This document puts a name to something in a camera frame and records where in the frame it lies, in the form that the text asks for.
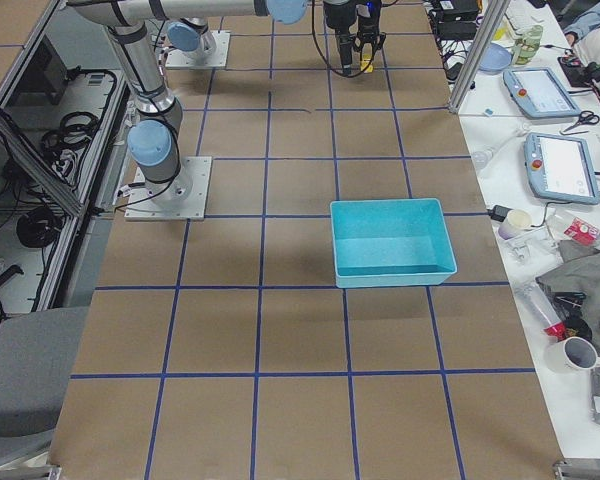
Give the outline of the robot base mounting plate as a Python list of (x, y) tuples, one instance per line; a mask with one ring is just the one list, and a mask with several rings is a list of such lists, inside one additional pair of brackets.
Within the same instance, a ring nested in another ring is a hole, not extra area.
[(157, 184), (149, 188), (141, 186), (130, 193), (130, 207), (124, 217), (129, 221), (170, 221), (191, 219), (201, 221), (205, 217), (212, 158), (210, 156), (187, 156), (180, 159), (181, 169), (171, 186), (160, 195)]

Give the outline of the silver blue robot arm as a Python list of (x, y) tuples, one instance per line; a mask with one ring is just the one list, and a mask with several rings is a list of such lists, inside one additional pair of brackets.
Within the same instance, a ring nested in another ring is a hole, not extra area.
[[(290, 25), (302, 19), (304, 1), (69, 1), (85, 19), (104, 26), (114, 52), (135, 94), (142, 119), (160, 120), (177, 132), (182, 107), (168, 89), (154, 48), (148, 39), (148, 20), (177, 21), (203, 39), (207, 19), (216, 16), (270, 16)], [(335, 33), (344, 78), (352, 75), (352, 54), (381, 50), (386, 34), (380, 30), (381, 1), (324, 1), (326, 26)]]

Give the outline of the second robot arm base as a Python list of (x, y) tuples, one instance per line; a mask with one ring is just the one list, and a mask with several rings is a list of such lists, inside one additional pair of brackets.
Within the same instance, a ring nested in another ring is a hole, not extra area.
[(165, 66), (171, 70), (225, 68), (230, 32), (211, 30), (205, 19), (181, 19), (167, 28)]

